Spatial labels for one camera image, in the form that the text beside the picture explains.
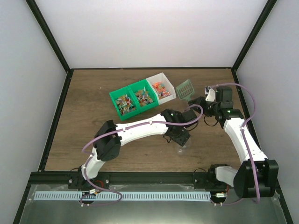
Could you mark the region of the green double candy bin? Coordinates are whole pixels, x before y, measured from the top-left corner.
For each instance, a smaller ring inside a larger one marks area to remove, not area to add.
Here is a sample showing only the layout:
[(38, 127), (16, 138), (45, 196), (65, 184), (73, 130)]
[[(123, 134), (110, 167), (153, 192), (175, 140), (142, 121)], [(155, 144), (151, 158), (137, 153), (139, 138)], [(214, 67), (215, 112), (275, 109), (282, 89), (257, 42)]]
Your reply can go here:
[(145, 79), (112, 91), (109, 95), (122, 121), (159, 105), (154, 90)]

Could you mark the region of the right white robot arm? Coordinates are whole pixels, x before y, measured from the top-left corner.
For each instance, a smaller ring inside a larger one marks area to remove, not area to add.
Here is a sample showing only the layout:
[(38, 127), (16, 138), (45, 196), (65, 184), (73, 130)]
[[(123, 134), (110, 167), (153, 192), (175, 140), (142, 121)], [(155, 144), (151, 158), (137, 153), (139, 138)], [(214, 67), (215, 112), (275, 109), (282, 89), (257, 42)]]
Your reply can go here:
[(217, 88), (205, 87), (205, 95), (188, 102), (200, 105), (201, 113), (214, 117), (231, 139), (240, 160), (240, 167), (212, 165), (208, 184), (213, 188), (223, 183), (233, 187), (239, 198), (272, 197), (275, 193), (279, 166), (270, 160), (259, 148), (250, 134), (247, 123), (239, 109), (234, 108), (232, 88), (219, 85)]

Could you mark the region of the clear plastic jar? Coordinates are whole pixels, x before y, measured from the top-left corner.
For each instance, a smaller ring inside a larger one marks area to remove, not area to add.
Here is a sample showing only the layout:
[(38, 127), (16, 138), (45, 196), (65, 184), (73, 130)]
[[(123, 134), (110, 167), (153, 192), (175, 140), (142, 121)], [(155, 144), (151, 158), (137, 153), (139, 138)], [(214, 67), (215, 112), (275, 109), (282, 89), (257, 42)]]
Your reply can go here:
[(183, 145), (176, 145), (175, 149), (177, 151), (178, 155), (185, 155), (189, 152), (189, 149), (191, 148), (192, 145), (192, 139), (189, 138), (188, 141)]

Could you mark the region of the green slotted scoop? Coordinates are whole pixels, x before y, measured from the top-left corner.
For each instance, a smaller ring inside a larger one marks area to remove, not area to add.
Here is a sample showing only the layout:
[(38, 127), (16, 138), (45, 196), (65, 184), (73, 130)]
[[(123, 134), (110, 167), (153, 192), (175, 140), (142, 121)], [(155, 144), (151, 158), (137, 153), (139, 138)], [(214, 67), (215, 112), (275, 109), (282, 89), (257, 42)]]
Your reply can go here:
[(176, 92), (180, 100), (189, 102), (191, 100), (191, 96), (195, 93), (191, 80), (187, 79), (183, 83), (179, 84), (176, 87)]

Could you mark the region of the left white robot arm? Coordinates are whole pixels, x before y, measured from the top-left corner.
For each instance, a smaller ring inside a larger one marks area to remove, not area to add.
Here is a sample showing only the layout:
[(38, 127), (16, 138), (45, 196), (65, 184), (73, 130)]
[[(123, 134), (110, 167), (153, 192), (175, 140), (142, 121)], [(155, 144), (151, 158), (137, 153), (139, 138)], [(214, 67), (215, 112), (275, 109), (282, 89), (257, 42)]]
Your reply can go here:
[(121, 147), (132, 141), (162, 135), (168, 143), (173, 141), (183, 147), (191, 136), (187, 128), (196, 126), (201, 116), (202, 112), (196, 114), (193, 109), (184, 112), (166, 109), (149, 119), (132, 123), (106, 121), (94, 138), (83, 147), (83, 153), (89, 146), (93, 148), (87, 161), (75, 174), (70, 175), (69, 185), (73, 189), (91, 188), (105, 162), (118, 157)]

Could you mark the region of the white candy bin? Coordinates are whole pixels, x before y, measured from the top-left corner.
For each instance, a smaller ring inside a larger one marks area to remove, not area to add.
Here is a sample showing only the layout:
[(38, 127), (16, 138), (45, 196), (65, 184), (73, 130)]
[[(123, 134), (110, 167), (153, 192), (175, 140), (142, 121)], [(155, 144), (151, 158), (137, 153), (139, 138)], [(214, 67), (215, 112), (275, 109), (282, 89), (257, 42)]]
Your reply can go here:
[(159, 105), (174, 100), (176, 98), (174, 86), (171, 84), (171, 82), (168, 80), (168, 78), (163, 72), (148, 77), (146, 78), (146, 80), (149, 83), (152, 90), (154, 91)]

